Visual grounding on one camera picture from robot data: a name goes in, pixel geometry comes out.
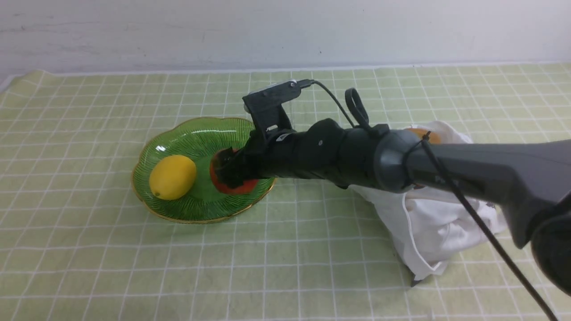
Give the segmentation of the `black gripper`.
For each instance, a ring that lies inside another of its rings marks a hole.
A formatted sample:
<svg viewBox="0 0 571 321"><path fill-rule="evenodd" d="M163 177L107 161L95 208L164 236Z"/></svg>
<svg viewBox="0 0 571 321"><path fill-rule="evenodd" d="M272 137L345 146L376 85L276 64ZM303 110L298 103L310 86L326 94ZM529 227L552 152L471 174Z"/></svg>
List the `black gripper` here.
<svg viewBox="0 0 571 321"><path fill-rule="evenodd" d="M300 163L302 140L307 132L278 132L263 140L251 130L244 148L227 148L215 153L215 187L240 189L252 179L290 177L312 179L313 174Z"/></svg>

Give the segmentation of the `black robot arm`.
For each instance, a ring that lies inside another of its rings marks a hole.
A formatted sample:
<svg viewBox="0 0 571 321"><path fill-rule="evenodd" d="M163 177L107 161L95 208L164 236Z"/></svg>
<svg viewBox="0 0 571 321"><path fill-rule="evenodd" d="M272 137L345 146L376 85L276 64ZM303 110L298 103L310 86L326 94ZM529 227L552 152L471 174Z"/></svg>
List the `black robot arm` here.
<svg viewBox="0 0 571 321"><path fill-rule="evenodd" d="M415 282L507 228L570 294L569 140L473 144L442 122L343 129L325 119L306 132L252 130L244 147L214 155L210 176L226 194L269 177L354 189L375 206Z"/></svg>

